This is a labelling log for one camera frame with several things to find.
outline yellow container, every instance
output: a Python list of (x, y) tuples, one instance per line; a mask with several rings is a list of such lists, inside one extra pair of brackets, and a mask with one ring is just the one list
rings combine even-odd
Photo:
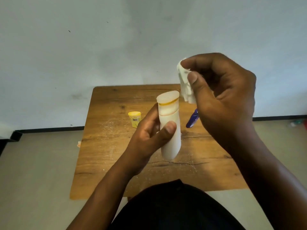
[(132, 123), (132, 127), (137, 128), (138, 123), (141, 121), (141, 113), (139, 111), (131, 111), (128, 113), (129, 118)]

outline forearm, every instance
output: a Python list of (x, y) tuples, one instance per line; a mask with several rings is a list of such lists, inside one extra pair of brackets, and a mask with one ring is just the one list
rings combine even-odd
[(119, 159), (98, 183), (93, 194), (67, 230), (107, 229), (130, 179), (131, 175), (126, 174)]
[(307, 191), (249, 126), (229, 153), (275, 229), (307, 229)]

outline white plastic bottle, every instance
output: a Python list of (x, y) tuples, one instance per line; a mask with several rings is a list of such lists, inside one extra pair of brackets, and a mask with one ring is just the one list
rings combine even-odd
[(172, 139), (161, 148), (162, 156), (166, 160), (174, 159), (181, 147), (180, 119), (179, 119), (179, 92), (170, 91), (160, 94), (157, 97), (160, 129), (168, 121), (174, 121), (177, 124), (177, 129)]

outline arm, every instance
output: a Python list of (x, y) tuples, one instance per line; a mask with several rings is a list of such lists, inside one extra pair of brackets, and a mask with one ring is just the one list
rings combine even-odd
[(188, 80), (203, 126), (235, 160), (273, 228), (307, 229), (307, 190), (252, 125), (255, 75), (219, 53), (196, 55), (181, 65), (192, 71)]
[(170, 121), (161, 131), (158, 129), (160, 122), (155, 104), (139, 123), (125, 152), (99, 182), (67, 230), (108, 228), (128, 182), (142, 171), (151, 155), (172, 138), (176, 123)]

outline white tissue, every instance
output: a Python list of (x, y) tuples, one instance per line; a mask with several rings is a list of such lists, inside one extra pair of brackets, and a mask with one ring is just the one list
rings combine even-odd
[(181, 61), (177, 65), (178, 75), (180, 79), (181, 96), (184, 100), (190, 104), (195, 104), (195, 96), (191, 88), (190, 82), (188, 81), (188, 74), (190, 69), (185, 69), (181, 66)]

